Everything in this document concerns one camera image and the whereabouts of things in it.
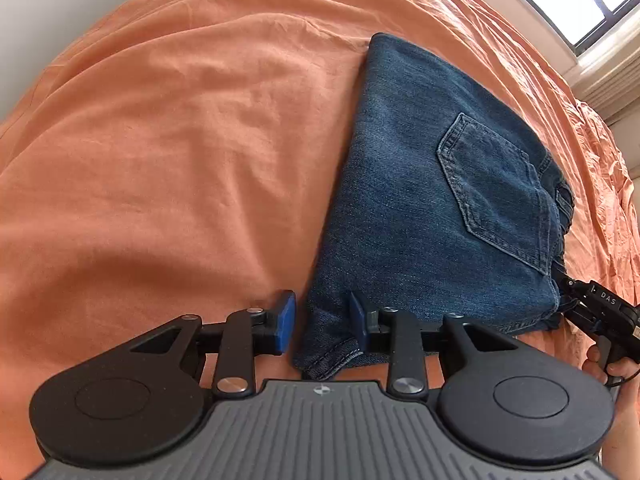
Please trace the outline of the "person right hand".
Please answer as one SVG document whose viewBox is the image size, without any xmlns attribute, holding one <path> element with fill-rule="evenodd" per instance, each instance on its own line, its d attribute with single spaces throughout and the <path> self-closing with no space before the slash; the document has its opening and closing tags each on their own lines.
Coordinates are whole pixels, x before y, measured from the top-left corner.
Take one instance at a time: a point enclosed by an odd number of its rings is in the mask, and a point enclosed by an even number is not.
<svg viewBox="0 0 640 480">
<path fill-rule="evenodd" d="M 596 344 L 593 344 L 586 353 L 582 370 L 601 384 L 605 384 L 608 378 L 619 377 L 624 382 L 620 386 L 620 392 L 629 390 L 633 396 L 638 394 L 639 364 L 632 359 L 621 358 L 606 364 L 603 352 Z"/>
</svg>

